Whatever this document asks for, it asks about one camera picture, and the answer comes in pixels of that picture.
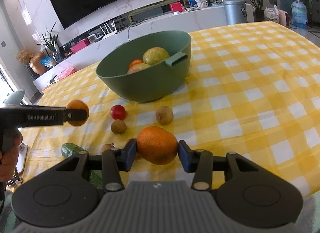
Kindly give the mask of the person left hand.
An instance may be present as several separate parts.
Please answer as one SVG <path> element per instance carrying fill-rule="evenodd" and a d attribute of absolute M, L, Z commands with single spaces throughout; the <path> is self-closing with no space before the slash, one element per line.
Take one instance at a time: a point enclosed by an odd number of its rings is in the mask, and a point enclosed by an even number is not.
<path fill-rule="evenodd" d="M 12 149 L 7 153 L 1 153 L 1 165 L 0 165 L 0 181 L 7 182 L 14 174 L 16 164 L 19 155 L 19 145 L 23 140 L 23 136 L 18 132 L 17 137 L 14 140 Z"/>

